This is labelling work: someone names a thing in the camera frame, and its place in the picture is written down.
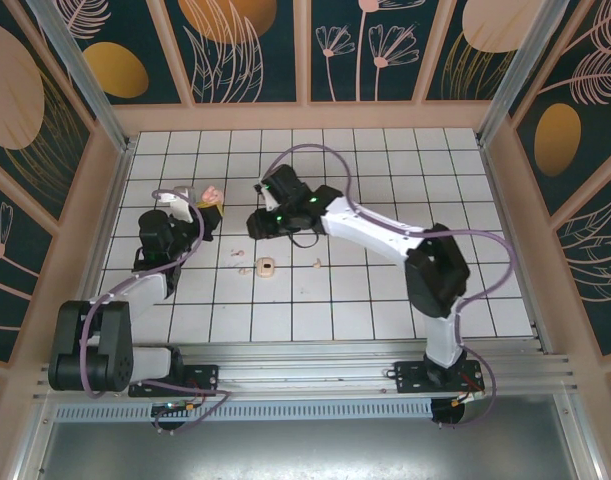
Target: robotic arm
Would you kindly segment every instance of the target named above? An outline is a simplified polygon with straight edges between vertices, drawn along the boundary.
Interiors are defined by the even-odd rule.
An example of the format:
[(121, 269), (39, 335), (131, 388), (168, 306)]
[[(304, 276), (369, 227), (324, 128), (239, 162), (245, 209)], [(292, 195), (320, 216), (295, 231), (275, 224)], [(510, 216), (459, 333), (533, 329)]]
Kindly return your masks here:
[[(278, 167), (255, 188), (264, 197), (266, 207), (256, 210), (247, 221), (252, 238), (291, 237), (312, 229), (317, 234), (357, 243), (402, 268), (409, 300), (425, 315), (428, 378), (440, 388), (458, 376), (466, 353), (457, 343), (454, 307), (465, 294), (470, 271), (453, 237), (412, 236), (448, 231), (445, 226), (436, 224), (425, 230), (395, 222), (362, 206), (355, 210), (340, 191), (329, 186), (322, 185), (312, 192), (287, 165)], [(382, 224), (396, 226), (396, 230), (408, 235)]]
[[(177, 187), (178, 193), (196, 203), (190, 187)], [(217, 205), (222, 194), (208, 190), (198, 205), (204, 222), (203, 241), (212, 241), (221, 213)], [(147, 272), (180, 259), (199, 236), (196, 214), (187, 203), (164, 194), (171, 215), (162, 210), (145, 212), (138, 220), (142, 246), (137, 250), (133, 272)], [(87, 339), (87, 377), (96, 391), (123, 391), (128, 385), (146, 379), (166, 378), (168, 383), (184, 385), (184, 367), (173, 348), (133, 347), (132, 324), (151, 306), (174, 293), (182, 264), (160, 273), (136, 278), (119, 295), (112, 295), (98, 308)], [(82, 390), (80, 372), (81, 337), (84, 319), (99, 297), (65, 302), (58, 313), (48, 379), (55, 390)]]

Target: dark green wallpaper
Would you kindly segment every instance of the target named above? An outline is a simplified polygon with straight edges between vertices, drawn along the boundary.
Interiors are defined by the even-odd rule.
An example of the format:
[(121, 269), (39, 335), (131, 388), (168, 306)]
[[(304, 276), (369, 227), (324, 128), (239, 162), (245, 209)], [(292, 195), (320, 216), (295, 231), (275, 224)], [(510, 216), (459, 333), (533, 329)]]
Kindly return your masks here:
[(312, 1), (312, 101), (412, 99), (438, 3), (399, 4), (368, 13), (358, 2)]
[(29, 8), (29, 5), (27, 5), (27, 2), (25, 0), (21, 0), (21, 5), (23, 6), (23, 8), (25, 9), (25, 13), (27, 13), (27, 16), (29, 17), (29, 19), (32, 21), (32, 23), (34, 24), (34, 27), (36, 27), (37, 31), (41, 34), (41, 36), (43, 37), (43, 41), (46, 42), (47, 44), (47, 48), (49, 48), (49, 51), (52, 53), (52, 56), (54, 57), (54, 59), (56, 60), (56, 62), (58, 62), (58, 64), (61, 67), (61, 70), (63, 70), (63, 72), (68, 76), (70, 84), (74, 87), (74, 90), (76, 90), (76, 93), (78, 94), (78, 98), (81, 99), (81, 101), (83, 102), (83, 104), (85, 105), (85, 108), (87, 109), (88, 113), (91, 115), (91, 117), (96, 120), (96, 114), (94, 113), (94, 111), (92, 110), (92, 108), (89, 106), (89, 104), (87, 103), (87, 100), (85, 100), (85, 97), (83, 96), (81, 90), (78, 88), (78, 85), (76, 84), (76, 82), (74, 82), (72, 80), (72, 78), (70, 77), (68, 71), (67, 71), (67, 67), (65, 66), (65, 64), (63, 63), (63, 61), (61, 60), (61, 57), (58, 55), (58, 53), (56, 53), (56, 50), (54, 50), (54, 47), (52, 46), (52, 42), (50, 42), (47, 37), (45, 36), (45, 33), (41, 30), (40, 26), (38, 25), (38, 21), (36, 20), (36, 17), (34, 16), (34, 14), (32, 13), (32, 9)]
[(534, 10), (534, 2), (516, 2), (512, 8), (502, 2), (498, 10), (495, 5), (496, 0), (457, 1), (427, 100), (492, 99)]
[(51, 241), (0, 191), (0, 361), (12, 354)]
[(0, 2), (0, 166), (58, 219), (88, 138), (87, 127)]
[(541, 68), (543, 68), (543, 64), (547, 60), (547, 57), (549, 57), (549, 54), (551, 53), (552, 48), (554, 48), (554, 45), (558, 41), (558, 38), (561, 36), (561, 33), (563, 33), (563, 30), (565, 29), (567, 22), (569, 22), (569, 18), (572, 16), (574, 11), (576, 10), (576, 7), (578, 6), (579, 1), (580, 0), (570, 0), (570, 2), (567, 4), (567, 8), (565, 9), (565, 15), (563, 15), (563, 18), (561, 19), (560, 23), (558, 24), (556, 31), (552, 34), (552, 36), (549, 39), (549, 42), (547, 43), (547, 46), (543, 50), (543, 53), (541, 54), (541, 58), (538, 60), (538, 62), (532, 69), (532, 72), (530, 73), (529, 78), (525, 81), (523, 88), (521, 88), (521, 90), (518, 92), (518, 95), (516, 95), (516, 99), (514, 100), (514, 103), (512, 103), (512, 106), (509, 108), (510, 116), (512, 117), (514, 116), (514, 113), (516, 113), (516, 110), (518, 109), (521, 102), (523, 101), (523, 98), (525, 98), (525, 95), (527, 95), (527, 91), (531, 88), (532, 83), (534, 81), (534, 77), (536, 77), (536, 75), (538, 75), (538, 72), (541, 70)]
[(165, 6), (197, 103), (296, 101), (292, 0)]
[(558, 229), (603, 355), (611, 353), (611, 181)]
[(146, 0), (55, 4), (111, 104), (180, 103)]
[(550, 214), (611, 155), (611, 0), (589, 10), (518, 135)]

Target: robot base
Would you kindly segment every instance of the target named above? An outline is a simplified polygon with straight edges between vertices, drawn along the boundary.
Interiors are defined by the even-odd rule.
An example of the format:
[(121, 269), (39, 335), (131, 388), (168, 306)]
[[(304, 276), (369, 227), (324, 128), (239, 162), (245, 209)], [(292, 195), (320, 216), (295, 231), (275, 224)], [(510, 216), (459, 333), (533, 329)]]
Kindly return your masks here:
[[(176, 375), (161, 378), (159, 381), (178, 387), (216, 390), (218, 388), (218, 365), (183, 365)], [(128, 395), (132, 398), (187, 398), (192, 396), (191, 394), (177, 392), (169, 388), (155, 387), (147, 384), (139, 385), (138, 383), (129, 386)]]
[(450, 368), (441, 368), (428, 359), (396, 362), (388, 377), (396, 381), (398, 393), (461, 393), (485, 390), (481, 365), (464, 356)]

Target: vent slot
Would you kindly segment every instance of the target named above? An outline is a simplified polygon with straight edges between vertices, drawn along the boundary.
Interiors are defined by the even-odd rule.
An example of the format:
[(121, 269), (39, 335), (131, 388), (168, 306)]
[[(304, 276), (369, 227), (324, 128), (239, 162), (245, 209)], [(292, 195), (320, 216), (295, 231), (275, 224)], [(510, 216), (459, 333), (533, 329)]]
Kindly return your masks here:
[[(61, 405), (60, 423), (151, 422), (151, 403)], [(198, 418), (213, 403), (194, 410), (174, 412), (161, 422)], [(230, 402), (207, 418), (208, 421), (341, 420), (361, 418), (431, 418), (430, 399), (302, 400), (282, 402)]]

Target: white tile floor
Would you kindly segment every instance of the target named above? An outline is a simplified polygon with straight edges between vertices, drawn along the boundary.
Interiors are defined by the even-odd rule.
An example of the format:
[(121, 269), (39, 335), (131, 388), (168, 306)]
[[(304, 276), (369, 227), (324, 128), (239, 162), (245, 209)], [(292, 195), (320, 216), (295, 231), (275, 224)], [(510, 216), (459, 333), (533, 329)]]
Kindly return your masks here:
[[(148, 132), (140, 136), (100, 290), (130, 275), (139, 246), (138, 218), (160, 187), (209, 185), (225, 191), (222, 227), (183, 268), (177, 292), (134, 323), (137, 343), (315, 341), (422, 338), (422, 315), (407, 301), (403, 272), (339, 238), (310, 249), (287, 238), (255, 242), (245, 222), (257, 208), (255, 179), (276, 156), (300, 143), (324, 143), (350, 163), (357, 200), (413, 225), (444, 223), (501, 234), (476, 140), (468, 129), (337, 129)], [(312, 189), (344, 190), (344, 170), (330, 154), (288, 155)], [(311, 245), (315, 236), (297, 236)], [(502, 274), (507, 257), (494, 242), (458, 237), (478, 292)], [(243, 250), (244, 256), (232, 256)], [(240, 268), (272, 257), (276, 274)], [(321, 268), (312, 265), (320, 261)], [(463, 312), (466, 337), (529, 337), (532, 328), (515, 278)]]

